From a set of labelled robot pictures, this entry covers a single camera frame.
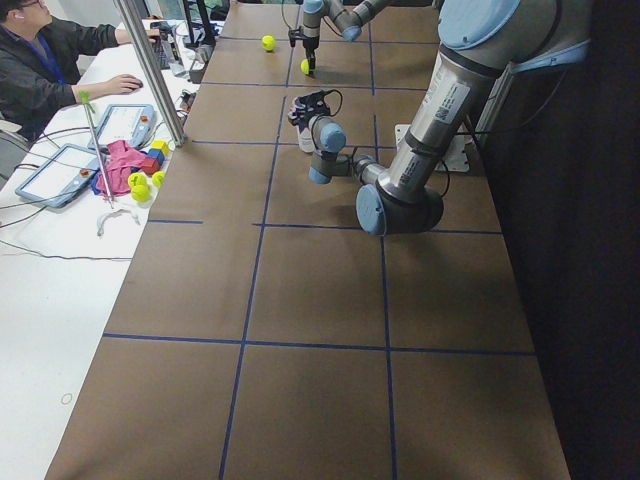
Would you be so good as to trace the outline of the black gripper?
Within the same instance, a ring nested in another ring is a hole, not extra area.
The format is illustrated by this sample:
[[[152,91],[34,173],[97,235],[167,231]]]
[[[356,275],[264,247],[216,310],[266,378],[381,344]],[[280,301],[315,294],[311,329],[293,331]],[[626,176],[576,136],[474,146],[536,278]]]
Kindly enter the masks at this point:
[[[296,104],[295,108],[288,111],[287,119],[290,125],[296,127],[298,131],[303,131],[309,127],[313,117],[329,114],[330,108],[325,102],[312,102],[309,105]]]
[[[316,56],[315,50],[319,47],[318,37],[306,36],[303,39],[303,46],[305,50],[305,73],[313,74],[315,72]]]

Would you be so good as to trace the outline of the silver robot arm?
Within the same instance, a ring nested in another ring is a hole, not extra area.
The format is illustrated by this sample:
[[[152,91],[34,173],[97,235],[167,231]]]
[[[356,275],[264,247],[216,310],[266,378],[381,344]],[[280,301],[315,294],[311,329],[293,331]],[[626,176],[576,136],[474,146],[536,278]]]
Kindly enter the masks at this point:
[[[357,218],[372,235],[432,229],[442,217],[443,201],[426,183],[473,105],[507,68],[522,72],[582,61],[592,6],[590,1],[444,2],[428,90],[389,167],[367,155],[342,154],[346,135],[331,118],[326,91],[293,100],[288,120],[300,148],[313,155],[310,179],[319,184],[335,176],[358,179]]]
[[[308,63],[308,74],[313,74],[315,71],[315,52],[319,48],[320,24],[323,19],[328,18],[342,38],[353,42],[361,34],[362,27],[390,4],[389,0],[361,1],[352,10],[348,10],[338,0],[304,0],[302,23],[297,29],[289,31],[289,39],[292,47],[297,40],[302,42]]]

